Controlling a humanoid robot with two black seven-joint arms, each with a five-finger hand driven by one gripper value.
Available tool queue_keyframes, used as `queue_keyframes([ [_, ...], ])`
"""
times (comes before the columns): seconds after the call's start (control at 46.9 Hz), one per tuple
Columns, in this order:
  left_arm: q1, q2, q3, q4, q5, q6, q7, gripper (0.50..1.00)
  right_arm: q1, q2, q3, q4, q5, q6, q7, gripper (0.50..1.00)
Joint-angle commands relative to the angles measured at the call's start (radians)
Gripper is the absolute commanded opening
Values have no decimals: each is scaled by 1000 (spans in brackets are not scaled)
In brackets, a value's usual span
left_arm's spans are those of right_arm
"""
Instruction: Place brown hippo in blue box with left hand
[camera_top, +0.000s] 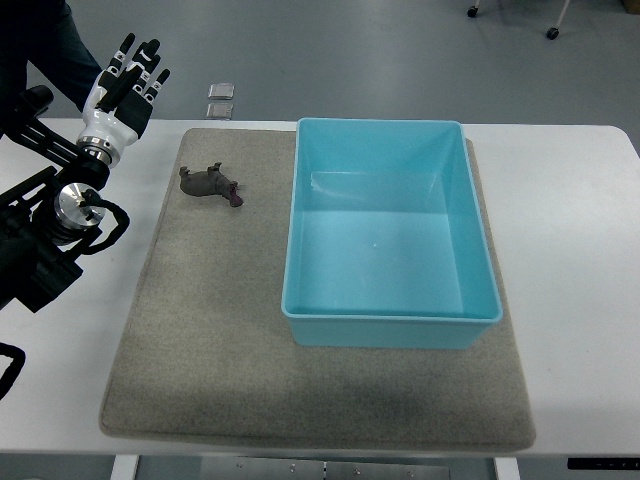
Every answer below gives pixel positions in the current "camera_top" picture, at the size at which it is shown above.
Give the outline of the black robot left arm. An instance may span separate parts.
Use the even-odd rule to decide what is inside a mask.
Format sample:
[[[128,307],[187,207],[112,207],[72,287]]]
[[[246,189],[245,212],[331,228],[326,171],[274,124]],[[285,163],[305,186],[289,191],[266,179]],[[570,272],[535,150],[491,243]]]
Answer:
[[[83,273],[77,260],[114,245],[128,214],[100,195],[114,155],[101,139],[75,145],[39,119],[53,100],[36,86],[22,92],[1,127],[50,166],[1,195],[1,302],[37,312]]]

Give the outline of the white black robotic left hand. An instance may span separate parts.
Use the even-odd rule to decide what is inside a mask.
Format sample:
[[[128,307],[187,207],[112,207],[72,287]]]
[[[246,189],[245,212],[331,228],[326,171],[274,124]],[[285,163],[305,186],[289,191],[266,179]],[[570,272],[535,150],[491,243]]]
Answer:
[[[94,82],[82,111],[84,130],[77,145],[113,168],[124,150],[137,142],[148,125],[154,102],[170,76],[156,73],[160,41],[135,46],[129,34]]]

